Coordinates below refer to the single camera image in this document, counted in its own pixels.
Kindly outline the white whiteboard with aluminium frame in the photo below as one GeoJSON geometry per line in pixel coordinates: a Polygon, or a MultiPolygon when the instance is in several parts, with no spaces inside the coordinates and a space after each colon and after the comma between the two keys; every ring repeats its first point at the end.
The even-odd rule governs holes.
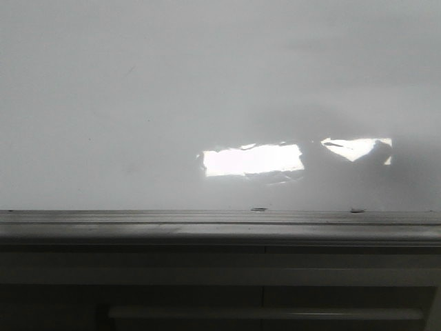
{"type": "Polygon", "coordinates": [[[439,1],[2,1],[1,243],[440,244],[439,1]]]}

